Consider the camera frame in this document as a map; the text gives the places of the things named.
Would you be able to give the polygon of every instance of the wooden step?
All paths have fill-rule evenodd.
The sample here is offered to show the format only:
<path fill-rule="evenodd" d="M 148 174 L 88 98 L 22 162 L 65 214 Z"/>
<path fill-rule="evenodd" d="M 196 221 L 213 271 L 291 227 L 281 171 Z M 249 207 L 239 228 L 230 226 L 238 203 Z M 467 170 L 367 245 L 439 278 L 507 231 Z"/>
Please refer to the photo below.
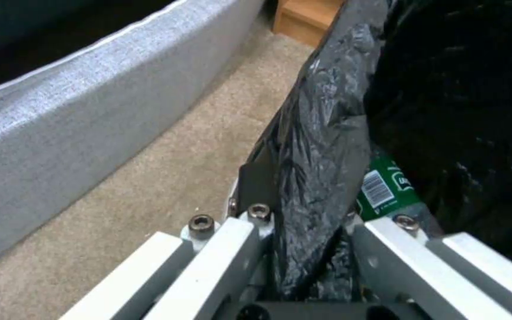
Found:
<path fill-rule="evenodd" d="M 316 47 L 344 0 L 280 0 L 274 32 Z"/>
<path fill-rule="evenodd" d="M 343 0 L 288 0 L 282 13 L 327 30 Z"/>

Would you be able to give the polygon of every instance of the bottle label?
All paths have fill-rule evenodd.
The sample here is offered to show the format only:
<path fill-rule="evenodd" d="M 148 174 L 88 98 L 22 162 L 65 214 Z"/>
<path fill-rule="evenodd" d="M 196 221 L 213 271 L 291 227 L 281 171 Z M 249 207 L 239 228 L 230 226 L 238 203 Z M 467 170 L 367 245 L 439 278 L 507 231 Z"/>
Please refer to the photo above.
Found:
<path fill-rule="evenodd" d="M 357 197 L 357 212 L 363 221 L 388 215 L 420 202 L 402 170 L 386 154 L 374 157 L 364 175 Z"/>

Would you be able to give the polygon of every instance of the beige carpet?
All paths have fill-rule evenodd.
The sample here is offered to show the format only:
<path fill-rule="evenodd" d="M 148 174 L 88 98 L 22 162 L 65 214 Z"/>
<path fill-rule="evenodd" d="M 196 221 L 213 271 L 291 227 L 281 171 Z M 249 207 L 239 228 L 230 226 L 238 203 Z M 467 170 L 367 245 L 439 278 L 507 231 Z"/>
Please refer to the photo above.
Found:
<path fill-rule="evenodd" d="M 0 258 L 0 319 L 55 319 L 154 231 L 220 217 L 230 184 L 311 48 L 260 17 L 169 131 Z"/>

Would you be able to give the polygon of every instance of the black garbage bag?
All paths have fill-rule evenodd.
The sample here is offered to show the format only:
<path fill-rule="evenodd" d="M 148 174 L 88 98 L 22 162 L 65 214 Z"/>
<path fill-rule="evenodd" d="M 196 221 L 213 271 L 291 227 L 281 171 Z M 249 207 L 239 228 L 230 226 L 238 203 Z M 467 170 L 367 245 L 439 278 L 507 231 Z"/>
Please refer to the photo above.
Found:
<path fill-rule="evenodd" d="M 368 166 L 362 97 L 387 10 L 385 0 L 343 4 L 248 159 L 272 155 L 278 190 L 268 299 L 352 300 L 358 289 L 341 225 Z"/>
<path fill-rule="evenodd" d="M 392 155 L 446 233 L 512 259 L 512 1 L 404 0 L 364 97 Z"/>

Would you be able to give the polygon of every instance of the gray fabric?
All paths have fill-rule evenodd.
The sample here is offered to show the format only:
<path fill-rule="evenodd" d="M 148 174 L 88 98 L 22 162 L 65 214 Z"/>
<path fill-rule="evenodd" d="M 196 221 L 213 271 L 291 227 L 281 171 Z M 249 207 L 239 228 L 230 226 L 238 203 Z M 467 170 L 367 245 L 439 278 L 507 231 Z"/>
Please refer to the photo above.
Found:
<path fill-rule="evenodd" d="M 262 2 L 186 0 L 0 87 L 0 253 L 171 126 Z"/>

